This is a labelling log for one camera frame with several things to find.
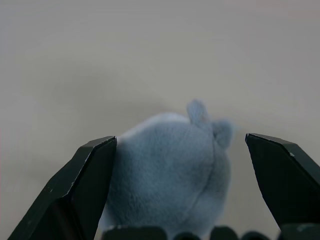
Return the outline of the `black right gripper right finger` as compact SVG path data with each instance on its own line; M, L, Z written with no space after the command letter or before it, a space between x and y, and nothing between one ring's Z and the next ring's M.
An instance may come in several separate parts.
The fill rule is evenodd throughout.
M320 222L320 167L296 143L245 136L262 197L278 226Z

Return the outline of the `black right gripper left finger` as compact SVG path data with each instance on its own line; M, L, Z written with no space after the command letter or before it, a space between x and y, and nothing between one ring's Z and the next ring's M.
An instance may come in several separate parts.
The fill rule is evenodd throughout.
M104 210L117 139L81 146L45 185L10 240L92 240Z

